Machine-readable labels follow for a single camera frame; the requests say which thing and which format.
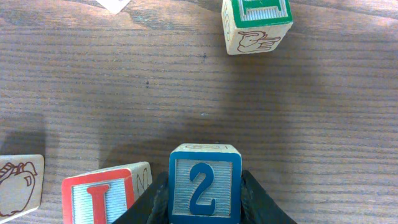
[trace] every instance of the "alphabet block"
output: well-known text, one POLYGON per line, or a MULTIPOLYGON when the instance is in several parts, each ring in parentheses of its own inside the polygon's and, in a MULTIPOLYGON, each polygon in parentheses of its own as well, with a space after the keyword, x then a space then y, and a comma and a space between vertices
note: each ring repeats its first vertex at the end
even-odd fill
POLYGON ((170 155, 170 223, 239 223, 241 173, 242 157, 231 145, 176 148, 170 155))
POLYGON ((230 55, 272 51, 293 24, 288 0, 223 0, 221 15, 230 55))
POLYGON ((43 175, 42 155, 0 156, 0 223, 40 206, 43 175))
POLYGON ((118 219, 152 183, 148 162, 110 167, 62 182, 64 224, 106 224, 118 219))

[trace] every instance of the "wooden table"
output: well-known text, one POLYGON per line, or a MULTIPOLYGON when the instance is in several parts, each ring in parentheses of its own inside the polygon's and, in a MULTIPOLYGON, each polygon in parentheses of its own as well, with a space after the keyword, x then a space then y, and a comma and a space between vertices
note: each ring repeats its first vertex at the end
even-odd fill
POLYGON ((1 154, 45 154, 42 205, 11 223, 62 223, 61 183, 229 143, 299 223, 398 222, 398 2, 292 0, 268 54, 228 56, 221 0, 0 1, 1 154))

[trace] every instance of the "elephant carving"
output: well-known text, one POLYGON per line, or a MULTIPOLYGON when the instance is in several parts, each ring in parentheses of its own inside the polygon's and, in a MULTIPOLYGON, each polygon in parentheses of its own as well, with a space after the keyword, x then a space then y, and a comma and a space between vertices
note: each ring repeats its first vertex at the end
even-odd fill
POLYGON ((280 41, 280 37, 267 37, 268 35, 264 31, 241 31, 238 32, 238 34, 242 35, 238 47, 238 51, 242 53, 266 52, 270 50, 276 42, 280 41))

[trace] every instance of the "blue number 2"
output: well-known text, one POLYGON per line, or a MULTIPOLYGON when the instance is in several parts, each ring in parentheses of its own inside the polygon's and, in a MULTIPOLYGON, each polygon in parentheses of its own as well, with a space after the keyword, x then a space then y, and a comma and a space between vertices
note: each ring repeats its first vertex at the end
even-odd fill
POLYGON ((206 177, 193 193, 191 203, 189 204, 189 210, 194 215, 212 215, 216 210, 216 200, 211 200, 211 205, 198 205, 197 200, 199 199, 200 195, 213 183, 214 171, 209 164, 205 164, 203 162, 198 163, 191 169, 191 173, 189 174, 190 180, 195 180, 199 173, 206 174, 206 177))

